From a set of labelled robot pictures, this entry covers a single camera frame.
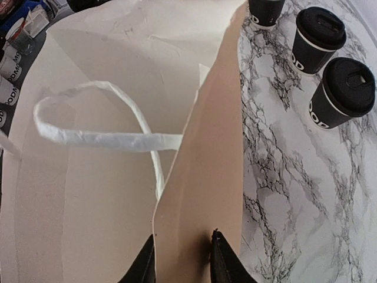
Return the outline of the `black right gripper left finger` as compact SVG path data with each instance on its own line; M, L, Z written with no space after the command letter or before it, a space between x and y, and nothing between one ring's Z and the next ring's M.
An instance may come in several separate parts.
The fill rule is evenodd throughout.
M154 238L150 235L119 283L155 283Z

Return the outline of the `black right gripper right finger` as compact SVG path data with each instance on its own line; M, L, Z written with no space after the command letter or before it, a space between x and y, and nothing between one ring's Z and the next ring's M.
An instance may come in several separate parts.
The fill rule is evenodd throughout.
M214 230L210 254L211 283L256 283L231 248L224 235Z

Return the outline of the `brown paper takeout bag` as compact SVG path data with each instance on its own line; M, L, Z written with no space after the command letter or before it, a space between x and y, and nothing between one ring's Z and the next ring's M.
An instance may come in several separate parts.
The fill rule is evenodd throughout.
M109 1L67 16L4 147L2 282L209 282L239 251L245 1Z

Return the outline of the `single black paper cup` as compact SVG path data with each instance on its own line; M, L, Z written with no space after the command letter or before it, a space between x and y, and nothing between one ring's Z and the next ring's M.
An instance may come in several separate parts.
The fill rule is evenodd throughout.
M309 102L309 117L322 129L333 129L367 115L376 100L376 82L360 61L338 57L330 60Z
M301 10L296 17L293 66L301 73L317 74L346 39L345 25L333 12L318 6Z

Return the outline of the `stack of black paper cups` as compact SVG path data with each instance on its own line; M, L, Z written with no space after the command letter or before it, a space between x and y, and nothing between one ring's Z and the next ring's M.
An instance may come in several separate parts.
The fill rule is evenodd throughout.
M251 22L260 29L272 29L280 17L285 0L249 0Z

